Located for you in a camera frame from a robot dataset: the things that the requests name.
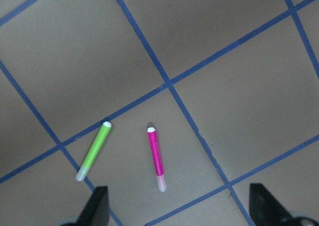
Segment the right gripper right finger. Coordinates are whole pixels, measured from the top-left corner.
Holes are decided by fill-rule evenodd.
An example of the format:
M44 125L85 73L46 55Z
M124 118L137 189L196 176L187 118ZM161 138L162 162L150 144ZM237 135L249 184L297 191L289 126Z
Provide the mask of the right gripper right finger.
M249 188L249 215L256 226L317 226L318 221L294 217L261 183Z

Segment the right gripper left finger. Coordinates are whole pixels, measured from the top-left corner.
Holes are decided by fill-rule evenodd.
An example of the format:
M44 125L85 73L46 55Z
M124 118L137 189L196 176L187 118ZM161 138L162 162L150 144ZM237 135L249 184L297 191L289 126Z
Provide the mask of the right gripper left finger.
M96 187L75 222L63 226L107 226L110 220L109 193L107 186Z

